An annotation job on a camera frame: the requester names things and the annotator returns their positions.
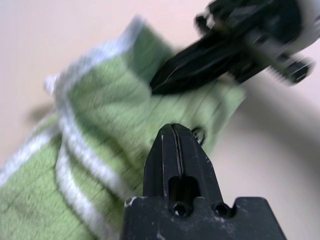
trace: clamp jaw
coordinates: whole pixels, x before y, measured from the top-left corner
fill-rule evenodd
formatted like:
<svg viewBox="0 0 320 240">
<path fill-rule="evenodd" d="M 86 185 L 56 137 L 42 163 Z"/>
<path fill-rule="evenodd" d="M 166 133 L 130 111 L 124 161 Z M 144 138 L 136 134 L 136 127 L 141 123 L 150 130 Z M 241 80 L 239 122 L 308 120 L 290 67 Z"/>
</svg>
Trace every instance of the clamp jaw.
<svg viewBox="0 0 320 240">
<path fill-rule="evenodd" d="M 267 200 L 223 202 L 193 133 L 163 126 L 144 165 L 143 196 L 125 202 L 121 240 L 285 240 Z"/>
<path fill-rule="evenodd" d="M 301 82 L 313 64 L 293 55 L 320 37 L 320 2 L 216 0 L 195 22 L 202 38 L 159 69 L 153 94 L 195 89 L 225 73 L 243 83 L 268 67 Z"/>
</svg>

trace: green cloth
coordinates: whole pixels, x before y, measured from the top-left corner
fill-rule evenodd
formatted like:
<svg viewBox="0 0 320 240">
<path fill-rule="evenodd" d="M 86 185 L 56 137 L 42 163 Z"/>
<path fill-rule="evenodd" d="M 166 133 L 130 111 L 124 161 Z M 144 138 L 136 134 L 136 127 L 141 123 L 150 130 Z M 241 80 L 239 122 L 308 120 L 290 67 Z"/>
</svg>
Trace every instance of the green cloth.
<svg viewBox="0 0 320 240">
<path fill-rule="evenodd" d="M 209 154 L 244 92 L 223 80 L 176 95 L 149 82 L 173 49 L 135 18 L 122 36 L 58 75 L 55 108 L 0 169 L 0 239 L 117 239 L 125 199 L 142 194 L 159 129 L 205 134 Z"/>
</svg>

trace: fabric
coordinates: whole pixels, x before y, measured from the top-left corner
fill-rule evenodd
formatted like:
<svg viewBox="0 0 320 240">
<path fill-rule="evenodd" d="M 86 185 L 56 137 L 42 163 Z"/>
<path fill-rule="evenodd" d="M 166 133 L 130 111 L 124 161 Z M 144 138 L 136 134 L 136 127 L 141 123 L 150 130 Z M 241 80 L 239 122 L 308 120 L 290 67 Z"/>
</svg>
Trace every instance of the fabric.
<svg viewBox="0 0 320 240">
<path fill-rule="evenodd" d="M 124 201 L 142 194 L 159 129 L 205 133 L 210 153 L 244 92 L 223 80 L 151 95 L 173 49 L 140 18 L 46 80 L 55 107 L 0 169 L 0 239 L 118 239 Z"/>
</svg>

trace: white scuff mark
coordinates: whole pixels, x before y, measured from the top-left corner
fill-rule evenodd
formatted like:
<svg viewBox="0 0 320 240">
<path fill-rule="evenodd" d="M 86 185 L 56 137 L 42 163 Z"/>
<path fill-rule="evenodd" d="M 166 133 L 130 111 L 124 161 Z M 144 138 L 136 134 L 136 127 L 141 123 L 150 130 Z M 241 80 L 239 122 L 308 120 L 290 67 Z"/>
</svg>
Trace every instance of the white scuff mark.
<svg viewBox="0 0 320 240">
<path fill-rule="evenodd" d="M 158 233 L 156 234 L 156 238 L 159 240 L 166 240 L 166 238 L 164 236 L 161 235 L 161 233 L 158 231 Z"/>
<path fill-rule="evenodd" d="M 224 224 L 225 221 L 226 221 L 224 218 L 222 218 L 222 217 L 217 217 L 217 216 L 215 216 L 214 219 L 215 219 L 216 221 L 222 223 L 222 224 Z"/>
<path fill-rule="evenodd" d="M 136 198 L 137 198 L 136 196 L 133 196 L 133 197 L 129 198 L 127 201 L 124 202 L 124 207 L 126 208 L 128 206 L 131 206 L 132 203 L 134 202 L 134 200 L 136 200 Z"/>
<path fill-rule="evenodd" d="M 247 210 L 245 210 L 244 208 L 241 208 L 238 206 L 238 209 L 240 209 L 241 211 L 245 212 L 246 214 L 249 214 L 249 212 Z"/>
</svg>

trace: towel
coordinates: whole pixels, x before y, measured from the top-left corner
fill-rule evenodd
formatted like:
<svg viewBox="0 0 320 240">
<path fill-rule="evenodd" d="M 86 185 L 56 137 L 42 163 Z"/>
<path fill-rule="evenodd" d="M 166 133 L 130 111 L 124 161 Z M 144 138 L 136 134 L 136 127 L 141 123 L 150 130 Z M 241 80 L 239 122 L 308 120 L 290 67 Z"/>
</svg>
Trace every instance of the towel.
<svg viewBox="0 0 320 240">
<path fill-rule="evenodd" d="M 223 79 L 175 95 L 149 83 L 175 53 L 144 20 L 46 80 L 52 111 L 0 168 L 1 240 L 118 239 L 159 129 L 195 130 L 209 154 L 245 95 Z"/>
</svg>

